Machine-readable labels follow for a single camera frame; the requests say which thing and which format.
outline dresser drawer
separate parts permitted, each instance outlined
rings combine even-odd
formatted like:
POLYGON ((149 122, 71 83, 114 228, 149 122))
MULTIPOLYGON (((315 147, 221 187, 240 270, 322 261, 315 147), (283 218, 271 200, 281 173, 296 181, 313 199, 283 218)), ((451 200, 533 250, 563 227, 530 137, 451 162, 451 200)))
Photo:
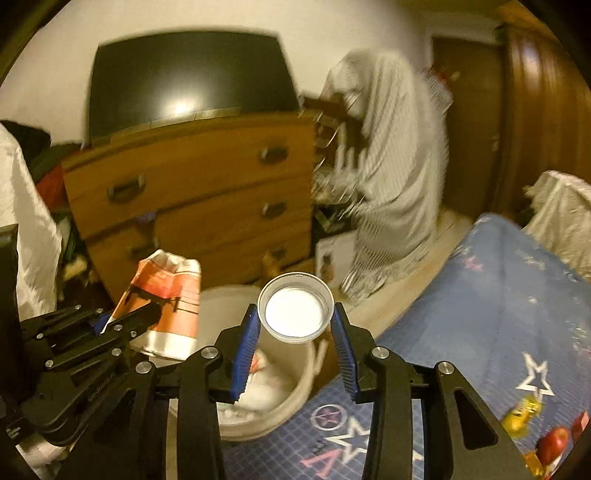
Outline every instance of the dresser drawer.
POLYGON ((195 257, 201 263, 202 288, 245 284, 262 275, 262 257, 270 252, 280 267, 310 256, 310 221, 296 223, 195 257))
POLYGON ((143 213, 271 179, 311 174, 312 124, 216 129, 119 148, 67 169, 82 238, 143 213))
POLYGON ((156 238, 171 252, 197 255, 293 223, 310 222, 311 180, 309 174, 275 180, 159 214, 156 238))
MULTIPOLYGON (((202 288, 254 281, 261 276, 261 260, 267 251, 277 256, 281 266, 307 258, 310 253, 309 218, 205 253, 201 253, 198 245, 186 245, 177 250, 168 246, 182 235, 183 232, 171 230, 162 238, 160 247, 199 260, 202 288)), ((134 277, 138 261, 156 250, 150 235, 136 225, 96 238, 86 246, 96 272, 115 303, 134 277)))

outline wooden dresser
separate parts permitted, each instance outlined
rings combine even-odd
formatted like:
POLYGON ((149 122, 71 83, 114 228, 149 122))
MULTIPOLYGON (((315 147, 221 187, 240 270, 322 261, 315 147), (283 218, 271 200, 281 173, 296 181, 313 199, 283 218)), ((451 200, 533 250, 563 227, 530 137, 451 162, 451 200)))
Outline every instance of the wooden dresser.
POLYGON ((199 260, 202 288, 248 283, 271 252, 310 254, 311 117, 202 119, 113 138, 64 161, 74 221, 113 301, 157 248, 199 260))

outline white sheet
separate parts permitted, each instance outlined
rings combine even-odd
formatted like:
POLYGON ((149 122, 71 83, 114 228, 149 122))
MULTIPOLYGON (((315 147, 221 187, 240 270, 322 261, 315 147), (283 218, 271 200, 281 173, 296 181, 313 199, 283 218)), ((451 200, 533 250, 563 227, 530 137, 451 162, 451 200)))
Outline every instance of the white sheet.
POLYGON ((0 225, 18 224, 17 302, 21 321, 56 309, 61 235, 14 137, 0 125, 0 225))
MULTIPOLYGON (((365 197, 352 210, 356 257, 342 285, 359 300, 407 275, 428 251, 447 167, 444 117, 426 81, 394 51, 350 52, 327 78, 324 94, 332 92, 344 93, 369 142, 356 172, 365 197)), ((350 163, 343 174, 351 176, 350 163)))

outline wooden wardrobe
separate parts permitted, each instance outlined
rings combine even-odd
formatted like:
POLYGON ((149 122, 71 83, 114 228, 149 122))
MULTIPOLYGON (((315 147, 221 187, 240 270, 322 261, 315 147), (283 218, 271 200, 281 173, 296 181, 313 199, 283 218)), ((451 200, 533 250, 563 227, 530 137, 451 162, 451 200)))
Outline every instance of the wooden wardrobe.
POLYGON ((505 24, 498 34, 497 46, 434 39, 455 95, 443 202, 473 218, 515 218, 546 170, 591 183, 591 91, 579 70, 549 30, 505 24))
POLYGON ((491 209, 511 216, 545 170, 591 183, 591 91, 557 40, 512 25, 502 35, 506 100, 491 209))

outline white blanket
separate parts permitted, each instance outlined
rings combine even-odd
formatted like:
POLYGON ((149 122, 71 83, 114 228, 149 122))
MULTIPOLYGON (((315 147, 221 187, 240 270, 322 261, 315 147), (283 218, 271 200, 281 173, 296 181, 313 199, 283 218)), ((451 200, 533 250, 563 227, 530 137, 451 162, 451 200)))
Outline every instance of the white blanket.
POLYGON ((356 172, 365 197, 353 210, 356 257, 342 285, 360 299, 407 275, 428 251, 447 167, 444 117, 427 82, 393 51, 349 53, 329 74, 324 93, 332 92, 363 119, 369 143, 356 172))
POLYGON ((549 170, 526 195, 535 215, 524 231, 591 281, 591 185, 549 170))
POLYGON ((18 224, 17 302, 21 321, 56 309, 61 235, 31 179, 21 147, 0 125, 0 225, 18 224))

